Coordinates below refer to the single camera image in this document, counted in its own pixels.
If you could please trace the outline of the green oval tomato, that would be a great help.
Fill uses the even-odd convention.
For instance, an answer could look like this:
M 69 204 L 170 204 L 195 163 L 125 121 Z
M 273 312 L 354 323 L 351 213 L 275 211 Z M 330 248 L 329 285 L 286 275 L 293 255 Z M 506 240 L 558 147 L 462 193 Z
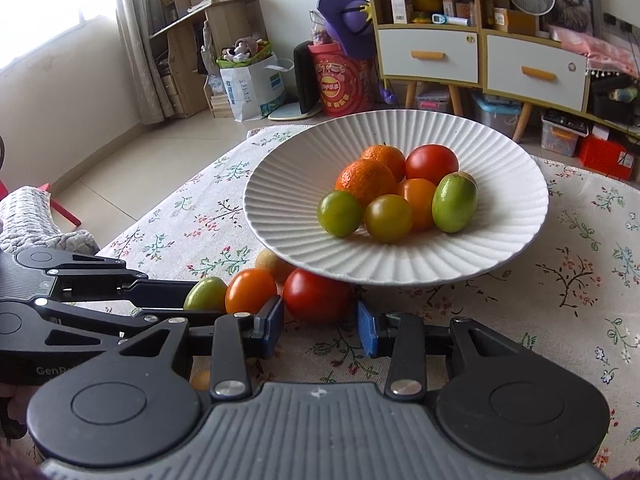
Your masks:
M 473 219 L 477 207 L 477 184 L 464 171 L 443 177 L 432 200 L 432 218 L 442 232 L 462 231 Z
M 216 276 L 199 280 L 190 290 L 183 303 L 187 311 L 224 312 L 227 284 Z

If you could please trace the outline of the big red tomato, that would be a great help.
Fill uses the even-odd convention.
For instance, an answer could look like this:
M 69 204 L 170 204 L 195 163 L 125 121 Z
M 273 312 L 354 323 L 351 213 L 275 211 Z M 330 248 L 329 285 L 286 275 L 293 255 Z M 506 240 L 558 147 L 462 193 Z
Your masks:
M 312 325 L 332 325 L 349 315 L 355 296 L 349 284 L 303 269 L 285 281 L 282 296 L 293 318 Z

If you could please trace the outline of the yellow-orange cherry tomato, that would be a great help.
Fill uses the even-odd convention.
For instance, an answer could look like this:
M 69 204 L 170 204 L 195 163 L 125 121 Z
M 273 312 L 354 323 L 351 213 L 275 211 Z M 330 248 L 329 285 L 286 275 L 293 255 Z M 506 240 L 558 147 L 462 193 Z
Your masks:
M 412 230 L 411 207 L 399 195 L 381 195 L 367 206 L 364 225 L 374 240 L 395 243 Z

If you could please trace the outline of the green round cherry tomato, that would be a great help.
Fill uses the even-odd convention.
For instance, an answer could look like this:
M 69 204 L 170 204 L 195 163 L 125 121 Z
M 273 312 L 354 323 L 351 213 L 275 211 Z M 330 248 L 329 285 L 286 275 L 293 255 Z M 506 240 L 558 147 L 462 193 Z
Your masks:
M 349 192 L 335 190 L 322 197 L 318 203 L 317 219 L 320 226 L 335 237 L 352 235 L 359 228 L 363 210 Z

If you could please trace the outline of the orange tomato on table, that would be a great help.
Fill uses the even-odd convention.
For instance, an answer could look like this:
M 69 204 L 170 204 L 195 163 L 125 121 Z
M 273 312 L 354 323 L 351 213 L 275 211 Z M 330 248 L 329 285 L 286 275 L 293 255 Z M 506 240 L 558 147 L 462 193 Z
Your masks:
M 262 269 L 245 269 L 236 274 L 224 296 L 224 307 L 229 314 L 248 312 L 257 314 L 278 290 L 273 277 Z

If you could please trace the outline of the grey knitted cushion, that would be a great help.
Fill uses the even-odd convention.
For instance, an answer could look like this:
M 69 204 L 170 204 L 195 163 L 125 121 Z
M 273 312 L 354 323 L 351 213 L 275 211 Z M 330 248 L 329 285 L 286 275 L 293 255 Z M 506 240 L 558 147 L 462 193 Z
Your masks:
M 49 192 L 22 186 L 1 201 L 1 250 L 16 254 L 44 247 L 93 256 L 100 248 L 93 235 L 80 229 L 63 232 L 53 221 Z

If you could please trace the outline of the brown longan far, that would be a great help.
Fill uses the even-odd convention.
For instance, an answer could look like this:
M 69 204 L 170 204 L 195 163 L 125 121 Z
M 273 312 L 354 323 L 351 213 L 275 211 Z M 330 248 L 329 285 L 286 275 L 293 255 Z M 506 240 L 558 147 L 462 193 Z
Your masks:
M 281 259 L 270 249 L 264 248 L 255 259 L 255 268 L 268 272 L 274 281 L 283 284 L 290 274 L 295 270 L 295 266 Z

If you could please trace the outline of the orange tomato in plate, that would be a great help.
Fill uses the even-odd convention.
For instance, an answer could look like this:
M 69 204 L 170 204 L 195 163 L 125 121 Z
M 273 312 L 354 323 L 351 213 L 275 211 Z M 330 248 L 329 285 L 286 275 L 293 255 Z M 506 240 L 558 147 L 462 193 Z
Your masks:
M 432 201 L 435 191 L 436 185 L 426 179 L 406 179 L 398 184 L 397 194 L 411 207 L 414 232 L 426 231 L 434 226 Z

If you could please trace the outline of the large mandarin orange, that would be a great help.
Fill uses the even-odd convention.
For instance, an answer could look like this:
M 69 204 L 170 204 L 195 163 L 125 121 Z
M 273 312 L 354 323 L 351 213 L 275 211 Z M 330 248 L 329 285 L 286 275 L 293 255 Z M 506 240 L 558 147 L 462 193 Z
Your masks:
M 334 188 L 352 194 L 362 208 L 372 200 L 396 191 L 396 180 L 390 168 L 370 159 L 349 164 L 336 178 Z

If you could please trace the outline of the red tomato in plate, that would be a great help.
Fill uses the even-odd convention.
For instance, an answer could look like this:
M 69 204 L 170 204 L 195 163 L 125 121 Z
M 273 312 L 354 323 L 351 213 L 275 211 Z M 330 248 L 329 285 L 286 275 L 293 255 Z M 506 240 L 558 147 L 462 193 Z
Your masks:
M 425 144 L 415 148 L 406 158 L 406 178 L 425 179 L 438 185 L 443 177 L 459 170 L 459 161 L 450 148 Z

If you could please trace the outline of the floral tablecloth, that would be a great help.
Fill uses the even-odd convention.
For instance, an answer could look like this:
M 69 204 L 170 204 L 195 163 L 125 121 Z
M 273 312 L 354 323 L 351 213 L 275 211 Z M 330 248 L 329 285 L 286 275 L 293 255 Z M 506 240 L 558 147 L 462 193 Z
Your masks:
M 99 257 L 153 280 L 221 278 L 267 248 L 244 191 L 274 148 L 310 127 L 270 127 L 186 182 Z M 8 479 L 604 479 L 639 472 L 639 193 L 537 158 L 549 208 L 497 269 L 452 283 L 349 284 L 332 325 L 293 318 L 273 355 L 246 360 L 253 394 L 212 400 L 190 380 L 211 340 L 170 318 L 41 386 L 1 382 L 39 467 Z M 390 358 L 369 358 L 357 304 L 450 329 L 426 358 L 423 400 L 384 396 Z

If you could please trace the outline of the red snack bucket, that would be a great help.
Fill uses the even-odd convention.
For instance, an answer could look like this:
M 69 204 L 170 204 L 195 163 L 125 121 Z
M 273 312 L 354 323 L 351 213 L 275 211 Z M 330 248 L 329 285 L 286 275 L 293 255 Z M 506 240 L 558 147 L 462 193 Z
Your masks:
M 330 117 L 368 112 L 373 108 L 371 62 L 346 55 L 337 42 L 311 44 L 320 101 Z

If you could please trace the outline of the beige curtain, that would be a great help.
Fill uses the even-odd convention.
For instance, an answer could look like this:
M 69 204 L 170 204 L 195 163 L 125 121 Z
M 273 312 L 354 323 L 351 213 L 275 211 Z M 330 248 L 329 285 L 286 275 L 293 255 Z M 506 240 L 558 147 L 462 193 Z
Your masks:
M 142 124 L 175 115 L 158 71 L 150 37 L 165 26 L 160 0 L 116 0 L 120 40 L 128 60 Z

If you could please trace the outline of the wooden cabinet with drawers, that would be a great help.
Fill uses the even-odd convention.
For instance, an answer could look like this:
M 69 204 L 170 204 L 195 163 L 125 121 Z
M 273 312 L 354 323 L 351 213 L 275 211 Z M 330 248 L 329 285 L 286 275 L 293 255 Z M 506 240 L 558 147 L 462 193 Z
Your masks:
M 555 108 L 607 125 L 628 136 L 625 127 L 587 112 L 590 75 L 587 59 L 551 39 L 492 29 L 489 0 L 474 0 L 472 25 L 393 21 L 390 0 L 371 0 L 378 47 L 378 73 L 407 84 L 404 105 L 411 108 L 420 82 L 448 87 L 452 109 L 461 116 L 462 87 L 523 103 L 513 140 L 519 141 L 535 106 Z

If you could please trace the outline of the purple plush toy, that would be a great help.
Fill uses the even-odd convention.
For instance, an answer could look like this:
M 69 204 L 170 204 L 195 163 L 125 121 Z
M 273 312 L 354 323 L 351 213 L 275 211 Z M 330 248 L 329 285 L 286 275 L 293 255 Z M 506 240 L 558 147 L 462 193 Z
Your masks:
M 318 0 L 318 11 L 326 30 L 344 53 L 367 61 L 376 53 L 373 18 L 368 0 Z

